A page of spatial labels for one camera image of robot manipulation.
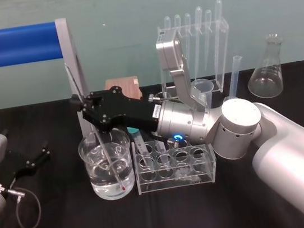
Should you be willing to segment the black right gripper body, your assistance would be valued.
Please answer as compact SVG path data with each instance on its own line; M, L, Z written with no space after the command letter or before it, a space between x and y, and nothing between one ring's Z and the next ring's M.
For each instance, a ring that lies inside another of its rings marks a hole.
M115 127L132 127L145 131L156 131L159 115L154 114L160 103L127 97L122 88L113 86L108 90L91 94L97 128L109 131Z

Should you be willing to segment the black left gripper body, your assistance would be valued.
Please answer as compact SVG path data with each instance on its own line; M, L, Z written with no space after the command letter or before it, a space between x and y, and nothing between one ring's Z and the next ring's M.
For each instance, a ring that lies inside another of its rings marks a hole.
M32 166L30 158L22 153L7 151L4 161L8 171L7 184L25 176L35 175L35 166Z

